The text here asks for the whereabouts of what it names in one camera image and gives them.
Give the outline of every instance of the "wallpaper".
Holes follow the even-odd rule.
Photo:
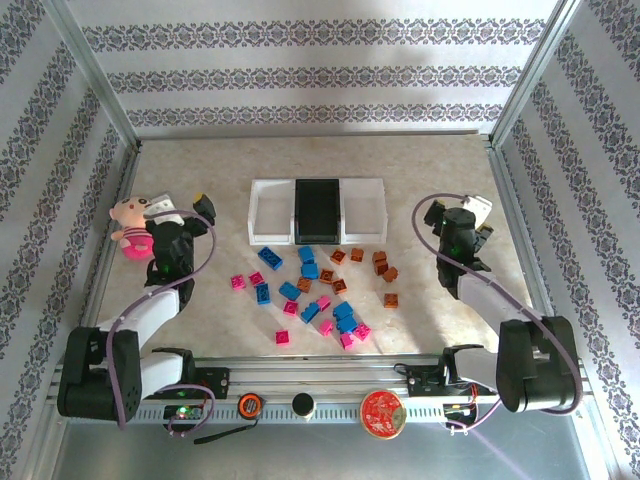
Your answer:
[[[0,6],[0,479],[89,298],[125,146],[37,0]]]
[[[555,1],[69,5],[138,135],[167,138],[489,133]]]
[[[640,477],[639,6],[580,6],[502,146],[626,477]]]

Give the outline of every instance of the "marble surface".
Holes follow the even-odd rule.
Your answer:
[[[529,302],[487,155],[480,137],[469,135],[145,142],[132,194],[151,197],[169,191],[178,208],[190,209],[194,195],[205,192],[218,213],[218,241],[214,259],[196,279],[190,304],[158,330],[143,352],[174,346],[189,348],[196,357],[343,354],[336,331],[326,338],[317,331],[324,319],[331,318],[331,310],[309,325],[282,313],[285,299],[278,288],[285,280],[297,282],[297,247],[273,247],[284,259],[284,266],[273,272],[257,257],[259,247],[249,246],[247,214],[254,178],[358,176],[384,180],[387,243],[363,245],[363,263],[347,260],[341,266],[329,261],[335,247],[313,247],[319,267],[334,269],[345,279],[348,291],[336,298],[329,285],[314,281],[311,292],[300,296],[300,307],[323,294],[330,295],[334,306],[349,301],[357,320],[372,329],[364,343],[355,340],[350,354],[440,353],[444,346],[460,343],[480,343],[495,351],[495,333],[440,287],[435,258],[411,228],[413,207],[426,195],[477,193],[490,199],[494,208],[487,222],[495,233],[480,256],[507,288]],[[437,238],[426,227],[424,232],[437,245]],[[209,237],[196,240],[196,264],[210,248]],[[391,284],[373,273],[371,255],[380,249],[400,271]],[[99,321],[118,315],[138,298],[145,269],[146,262],[132,263],[116,252]],[[242,274],[246,279],[255,270],[269,283],[273,300],[269,306],[257,305],[250,286],[239,292],[231,289],[231,276]],[[399,294],[397,310],[383,308],[382,298],[388,292]],[[281,329],[289,331],[287,347],[275,344],[275,332]]]

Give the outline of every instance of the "plush toy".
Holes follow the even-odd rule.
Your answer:
[[[118,202],[109,216],[124,227],[111,234],[119,241],[122,253],[130,260],[146,260],[153,255],[153,237],[145,229],[144,210],[151,206],[146,198],[131,197]]]

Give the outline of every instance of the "pink lego brick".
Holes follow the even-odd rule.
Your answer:
[[[325,320],[320,324],[320,328],[318,331],[322,334],[323,337],[328,336],[333,330],[333,322],[329,319]]]
[[[331,305],[331,299],[326,295],[323,295],[318,300],[316,300],[316,303],[320,307],[320,311],[324,312],[327,308],[329,308],[329,305]]]
[[[249,281],[251,282],[251,285],[255,287],[257,285],[263,284],[264,278],[262,278],[262,274],[260,272],[254,272],[249,275]]]
[[[231,288],[234,290],[242,290],[247,285],[244,283],[244,277],[242,275],[236,275],[231,277]]]
[[[285,315],[289,315],[291,317],[295,317],[298,314],[298,302],[292,302],[289,300],[284,304],[284,308],[282,309]]]
[[[353,347],[353,337],[348,333],[343,333],[340,335],[340,343],[345,350],[349,350]]]
[[[367,339],[370,333],[371,333],[371,329],[367,327],[364,323],[359,324],[356,327],[356,329],[353,331],[353,334],[363,342]]]
[[[285,346],[289,345],[289,331],[279,330],[276,332],[276,345]]]

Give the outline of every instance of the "patterned wallpaper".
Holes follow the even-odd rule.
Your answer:
[[[639,7],[580,6],[502,146],[625,478],[640,477]]]
[[[555,5],[268,3],[69,1],[143,138],[489,133]]]
[[[0,478],[86,308],[125,146],[37,0],[0,7]]]

